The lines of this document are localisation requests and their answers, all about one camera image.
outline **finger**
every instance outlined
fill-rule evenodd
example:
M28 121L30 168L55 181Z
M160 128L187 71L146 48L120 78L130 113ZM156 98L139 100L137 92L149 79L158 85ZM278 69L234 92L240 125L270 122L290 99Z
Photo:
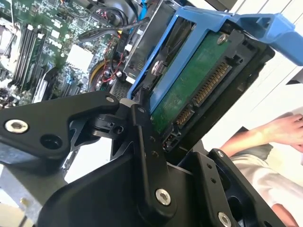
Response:
M287 118L295 122L295 121L298 121L298 120L302 119L303 115L299 113L299 114L296 114L296 115L293 115L293 116L290 116L290 117L287 117Z
M303 153L303 146L302 145L291 145L297 151Z
M294 122L294 125L296 126L296 128L303 127L303 120L299 120L299 121Z

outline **human hand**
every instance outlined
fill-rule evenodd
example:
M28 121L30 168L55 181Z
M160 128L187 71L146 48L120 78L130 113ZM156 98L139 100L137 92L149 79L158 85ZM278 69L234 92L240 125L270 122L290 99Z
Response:
M303 115L296 114L275 119L257 128L265 143L290 145L303 153Z

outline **chip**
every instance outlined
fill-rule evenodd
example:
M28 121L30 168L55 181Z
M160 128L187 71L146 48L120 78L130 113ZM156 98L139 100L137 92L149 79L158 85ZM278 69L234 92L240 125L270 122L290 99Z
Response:
M78 20L77 25L78 25L79 27L83 27L84 23L85 23L84 20Z
M56 4L56 0L48 0L49 4L55 5Z

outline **green circuit board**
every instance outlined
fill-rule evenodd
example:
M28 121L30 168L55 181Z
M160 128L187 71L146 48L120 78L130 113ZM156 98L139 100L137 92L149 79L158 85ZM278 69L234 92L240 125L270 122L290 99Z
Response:
M192 94L229 46L217 44L220 33L209 32L183 69L168 93L152 113L152 124L158 133L172 123L192 98Z
M94 16L76 18L68 13L72 10L77 15L87 15L87 10L77 1L71 1L67 7L63 7L60 0L13 0L13 13L15 22L22 29L31 25L34 29L41 30L45 35L45 42L39 65L45 65L51 69L60 68L58 84L54 92L61 92L66 83L82 84L82 90L86 91L88 72L100 60L104 58L104 52L108 48L112 37L106 35L102 39L81 43L78 35L84 31L108 26L106 21L100 21ZM0 14L11 17L11 5L6 0L0 0ZM73 45L78 45L93 54L93 59L87 71L75 70L66 63ZM30 96L24 103L30 102Z

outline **screw hole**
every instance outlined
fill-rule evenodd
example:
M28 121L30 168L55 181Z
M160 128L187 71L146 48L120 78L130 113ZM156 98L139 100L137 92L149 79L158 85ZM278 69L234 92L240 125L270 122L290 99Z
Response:
M150 141L156 142L156 139L154 137L150 136Z
M266 227L272 227L272 225L269 224L267 221L264 222L264 225L265 225Z
M145 110L144 110L143 108L141 108L141 107L138 107L138 110L139 110L140 112L142 112L142 113L145 113Z
M57 150L62 147L63 144L62 140L58 136L52 134L43 135L40 138L40 143L43 147L50 150Z
M167 201L168 200L168 197L167 197L167 195L166 194L164 194L164 193L161 193L160 194L160 196L165 200L165 201Z
M114 128L115 134L121 134L123 132L124 128L122 126L117 126Z
M159 157L159 154L158 154L156 151L152 151L151 154L152 154L154 157Z

